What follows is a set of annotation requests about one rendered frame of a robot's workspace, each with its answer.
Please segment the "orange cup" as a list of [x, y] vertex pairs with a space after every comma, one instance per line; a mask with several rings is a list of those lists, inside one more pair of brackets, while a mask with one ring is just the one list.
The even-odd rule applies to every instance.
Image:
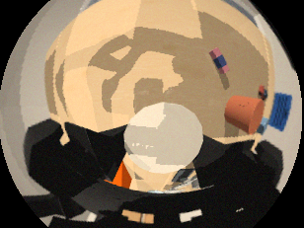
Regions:
[[257, 126], [260, 126], [261, 118], [264, 118], [264, 108], [265, 102], [261, 98], [233, 95], [225, 105], [225, 120], [251, 136], [255, 134]]

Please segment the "red toy car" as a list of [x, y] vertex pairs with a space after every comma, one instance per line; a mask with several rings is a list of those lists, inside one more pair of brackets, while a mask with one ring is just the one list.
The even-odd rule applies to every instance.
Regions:
[[260, 94], [260, 97], [262, 97], [261, 101], [263, 101], [264, 99], [268, 99], [267, 89], [265, 89], [264, 85], [260, 86], [260, 92], [259, 92], [259, 94]]

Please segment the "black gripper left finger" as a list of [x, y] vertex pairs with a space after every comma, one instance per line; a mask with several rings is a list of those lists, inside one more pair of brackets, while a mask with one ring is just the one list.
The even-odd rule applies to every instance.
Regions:
[[96, 130], [83, 128], [81, 125], [64, 121], [65, 132], [69, 141], [91, 151], [93, 159], [99, 165], [108, 182], [113, 182], [116, 171], [125, 155], [124, 131], [128, 125], [117, 126], [114, 129], [96, 132]]

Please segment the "white cup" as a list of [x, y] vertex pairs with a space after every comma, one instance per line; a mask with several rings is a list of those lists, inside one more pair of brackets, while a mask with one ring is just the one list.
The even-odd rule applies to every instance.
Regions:
[[199, 120], [179, 103], [144, 107], [129, 119], [123, 136], [129, 159], [140, 169], [160, 174], [183, 169], [203, 144]]

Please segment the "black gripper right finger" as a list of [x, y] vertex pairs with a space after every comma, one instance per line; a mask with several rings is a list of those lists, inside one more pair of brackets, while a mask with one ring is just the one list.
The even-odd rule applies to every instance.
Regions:
[[255, 140], [240, 140], [231, 142], [231, 144], [229, 142], [221, 144], [221, 142], [215, 141], [215, 138], [203, 134], [203, 144], [201, 144], [199, 154], [192, 159], [199, 182], [197, 184], [200, 188], [205, 189], [205, 187], [213, 186], [213, 179], [219, 177], [227, 169], [229, 163], [232, 163], [232, 159], [235, 159], [236, 155], [243, 153], [244, 150], [252, 149], [255, 142]]

